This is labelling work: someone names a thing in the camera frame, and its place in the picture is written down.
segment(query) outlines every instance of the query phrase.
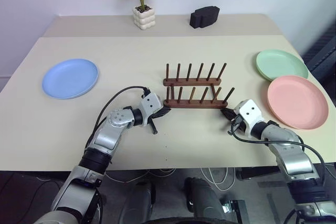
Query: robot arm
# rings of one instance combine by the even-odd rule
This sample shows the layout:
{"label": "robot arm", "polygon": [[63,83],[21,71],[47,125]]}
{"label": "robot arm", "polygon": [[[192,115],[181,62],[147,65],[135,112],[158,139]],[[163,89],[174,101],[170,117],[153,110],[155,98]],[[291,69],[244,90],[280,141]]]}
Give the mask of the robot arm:
{"label": "robot arm", "polygon": [[273,121],[264,122],[261,111],[253,100],[241,102],[233,111],[224,109],[222,112],[232,119],[234,131],[240,128],[248,138],[255,137],[269,142],[267,146],[276,156],[278,167],[296,202],[296,211],[305,223],[335,220],[336,205],[326,194],[314,165],[301,146],[290,143],[272,144],[275,141],[300,143],[295,132],[280,128]]}
{"label": "robot arm", "polygon": [[97,187],[100,186],[105,171],[120,142],[121,134],[133,126],[151,124],[152,118],[165,113],[163,105],[155,93],[143,97],[137,109],[126,107],[113,110],[106,121],[95,132],[79,163],[56,195],[51,212],[38,219],[41,223],[91,223],[99,201]]}

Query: gray floor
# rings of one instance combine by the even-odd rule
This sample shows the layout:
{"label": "gray floor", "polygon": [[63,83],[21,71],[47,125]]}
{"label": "gray floor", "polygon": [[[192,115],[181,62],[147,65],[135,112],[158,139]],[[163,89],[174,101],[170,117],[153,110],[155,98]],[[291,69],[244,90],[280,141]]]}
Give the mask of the gray floor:
{"label": "gray floor", "polygon": [[[216,181],[223,178],[224,168],[213,168]],[[164,175],[159,170],[152,172]],[[108,172],[119,180],[128,180],[145,173],[143,170]],[[0,172],[0,190],[11,176],[12,172]],[[156,204],[153,208],[152,219],[163,217],[192,216],[185,205],[183,183],[186,177],[203,177],[200,169],[177,169],[174,174],[166,178],[146,176],[156,185]],[[229,176],[221,188],[226,188],[233,179],[233,169],[229,169]],[[136,183],[122,184],[105,179],[100,192],[103,195],[104,212],[102,223],[117,223],[119,213],[126,197]],[[0,194],[0,223],[15,224],[24,215],[29,207],[33,195],[43,182],[36,177],[15,173]],[[333,200],[336,200],[335,181],[328,179],[326,188]],[[53,183],[47,183],[37,193],[28,214],[20,223],[33,223],[41,215],[49,210],[51,202],[58,189]],[[234,186],[227,192],[215,189],[219,198],[244,199],[246,201],[251,224],[280,224],[288,212],[293,208],[293,201],[284,183],[281,174],[253,178],[251,180],[237,180]],[[229,215],[227,220],[235,221],[234,216]]]}

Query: blue plate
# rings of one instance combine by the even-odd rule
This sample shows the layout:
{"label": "blue plate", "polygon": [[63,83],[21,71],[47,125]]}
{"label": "blue plate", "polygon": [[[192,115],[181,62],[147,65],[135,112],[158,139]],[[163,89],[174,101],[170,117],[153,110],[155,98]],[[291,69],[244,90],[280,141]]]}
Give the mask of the blue plate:
{"label": "blue plate", "polygon": [[44,92],[57,99],[71,99],[88,92],[98,79],[94,63],[71,59],[53,66],[43,78]]}

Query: pink plate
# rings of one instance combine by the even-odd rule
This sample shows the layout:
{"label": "pink plate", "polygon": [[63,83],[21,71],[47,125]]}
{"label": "pink plate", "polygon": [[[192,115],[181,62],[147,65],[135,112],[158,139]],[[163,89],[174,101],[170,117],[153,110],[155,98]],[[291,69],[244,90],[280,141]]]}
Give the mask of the pink plate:
{"label": "pink plate", "polygon": [[274,115],[293,128],[316,129],[328,117],[328,104],[322,92],[299,76],[275,79],[268,87],[267,101]]}

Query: plate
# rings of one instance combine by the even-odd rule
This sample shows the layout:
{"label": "plate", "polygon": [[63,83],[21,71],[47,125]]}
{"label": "plate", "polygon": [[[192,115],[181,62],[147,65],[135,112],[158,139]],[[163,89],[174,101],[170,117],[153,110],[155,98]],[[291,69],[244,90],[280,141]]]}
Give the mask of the plate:
{"label": "plate", "polygon": [[96,65],[85,59],[71,59],[53,66],[43,78],[44,92],[57,99],[71,99],[88,92],[98,79]]}
{"label": "plate", "polygon": [[281,50],[268,49],[257,55],[257,69],[269,81],[280,76],[308,78],[306,65],[296,56]]}
{"label": "plate", "polygon": [[301,130],[320,127],[328,117],[326,98],[313,83],[299,76],[282,76],[268,87],[267,101],[274,115]]}

